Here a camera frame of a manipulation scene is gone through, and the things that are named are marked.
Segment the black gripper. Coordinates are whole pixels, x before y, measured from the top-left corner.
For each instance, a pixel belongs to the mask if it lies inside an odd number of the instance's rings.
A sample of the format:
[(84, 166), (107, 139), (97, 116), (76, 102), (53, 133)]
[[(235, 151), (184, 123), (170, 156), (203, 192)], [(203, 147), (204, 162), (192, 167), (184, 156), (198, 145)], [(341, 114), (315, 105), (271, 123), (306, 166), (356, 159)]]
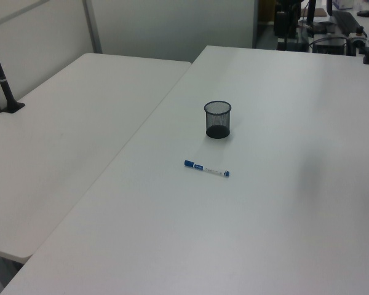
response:
[(287, 51), (288, 38), (295, 37), (297, 24), (298, 24), (298, 1), (276, 1), (275, 36), (278, 37), (277, 39), (278, 51)]

